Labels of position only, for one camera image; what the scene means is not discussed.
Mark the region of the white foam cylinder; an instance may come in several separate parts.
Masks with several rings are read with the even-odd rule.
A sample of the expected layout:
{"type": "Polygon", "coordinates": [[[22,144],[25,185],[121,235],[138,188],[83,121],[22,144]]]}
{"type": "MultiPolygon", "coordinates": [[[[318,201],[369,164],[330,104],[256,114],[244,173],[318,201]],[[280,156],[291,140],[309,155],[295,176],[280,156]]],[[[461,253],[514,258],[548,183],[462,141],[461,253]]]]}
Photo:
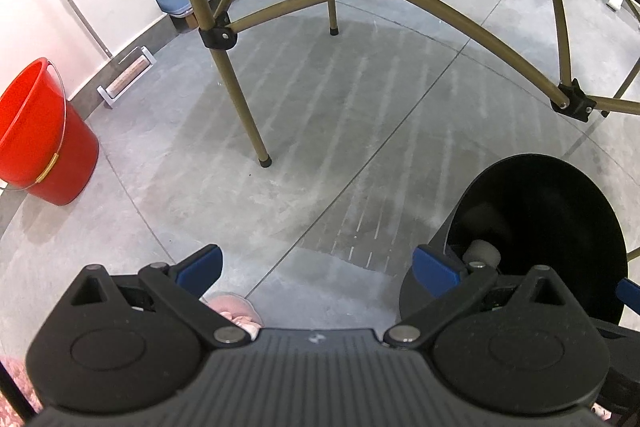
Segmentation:
{"type": "Polygon", "coordinates": [[[483,239],[474,239],[462,259],[467,265],[472,262],[483,262],[484,265],[496,269],[500,263],[501,255],[491,243],[483,241],[483,239]]]}

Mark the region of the pink fluffy slipper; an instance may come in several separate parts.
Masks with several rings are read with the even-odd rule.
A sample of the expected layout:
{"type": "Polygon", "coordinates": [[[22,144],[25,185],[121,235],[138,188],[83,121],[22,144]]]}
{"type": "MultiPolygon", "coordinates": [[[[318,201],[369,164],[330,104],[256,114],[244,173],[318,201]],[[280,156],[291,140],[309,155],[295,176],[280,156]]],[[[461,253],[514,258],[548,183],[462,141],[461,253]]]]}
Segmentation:
{"type": "Polygon", "coordinates": [[[264,322],[255,307],[240,295],[231,293],[216,295],[207,301],[207,306],[234,325],[244,329],[253,340],[264,327],[264,322]]]}

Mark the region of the black round trash bin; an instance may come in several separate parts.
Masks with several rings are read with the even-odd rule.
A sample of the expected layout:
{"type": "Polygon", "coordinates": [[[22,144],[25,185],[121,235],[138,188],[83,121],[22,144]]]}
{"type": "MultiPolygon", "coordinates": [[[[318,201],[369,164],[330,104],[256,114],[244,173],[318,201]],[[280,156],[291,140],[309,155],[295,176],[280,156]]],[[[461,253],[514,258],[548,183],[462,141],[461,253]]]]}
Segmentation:
{"type": "MultiPolygon", "coordinates": [[[[616,286],[628,274],[622,227],[597,184],[568,162],[541,154],[495,162],[420,245],[456,256],[462,280],[462,257],[474,239],[498,249],[499,274],[521,277],[534,265],[548,265],[590,317],[620,321],[624,305],[616,286]]],[[[400,316],[434,299],[414,278],[411,262],[400,288],[400,316]]]]}

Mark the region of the white floor squeegee mop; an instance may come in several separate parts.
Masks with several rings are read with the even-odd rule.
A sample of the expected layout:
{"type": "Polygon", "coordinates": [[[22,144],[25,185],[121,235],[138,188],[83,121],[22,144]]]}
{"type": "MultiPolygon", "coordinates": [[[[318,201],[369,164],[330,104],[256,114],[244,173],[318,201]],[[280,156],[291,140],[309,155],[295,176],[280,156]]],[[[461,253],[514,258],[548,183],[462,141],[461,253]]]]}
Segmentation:
{"type": "Polygon", "coordinates": [[[167,16],[155,0],[56,0],[63,11],[63,55],[55,57],[75,108],[91,114],[103,104],[99,86],[122,75],[141,48],[157,51],[167,16]]]}

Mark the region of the red plastic bucket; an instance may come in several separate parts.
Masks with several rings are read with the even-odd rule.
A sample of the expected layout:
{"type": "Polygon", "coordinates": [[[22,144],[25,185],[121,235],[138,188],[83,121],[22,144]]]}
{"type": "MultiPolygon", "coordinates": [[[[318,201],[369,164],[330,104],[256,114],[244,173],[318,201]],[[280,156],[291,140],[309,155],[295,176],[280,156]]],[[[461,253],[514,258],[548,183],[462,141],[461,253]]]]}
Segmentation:
{"type": "Polygon", "coordinates": [[[45,57],[26,66],[1,95],[1,179],[53,205],[73,202],[99,159],[99,141],[67,100],[45,57]]]}

